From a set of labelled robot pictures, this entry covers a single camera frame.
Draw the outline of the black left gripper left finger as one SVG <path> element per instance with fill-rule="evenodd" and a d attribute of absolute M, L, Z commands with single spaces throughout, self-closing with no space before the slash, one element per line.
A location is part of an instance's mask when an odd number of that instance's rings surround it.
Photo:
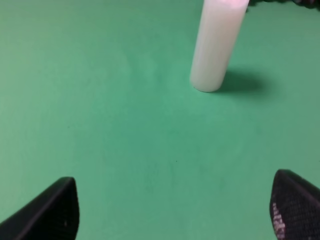
<path fill-rule="evenodd" d="M 2 240 L 75 240 L 80 224 L 76 180 L 61 177 L 0 223 Z"/>

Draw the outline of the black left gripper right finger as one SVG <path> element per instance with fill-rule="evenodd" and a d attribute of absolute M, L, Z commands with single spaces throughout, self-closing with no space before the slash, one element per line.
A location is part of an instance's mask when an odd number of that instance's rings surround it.
<path fill-rule="evenodd" d="M 278 240 L 320 239 L 320 189 L 291 170 L 275 173 L 269 214 Z"/>

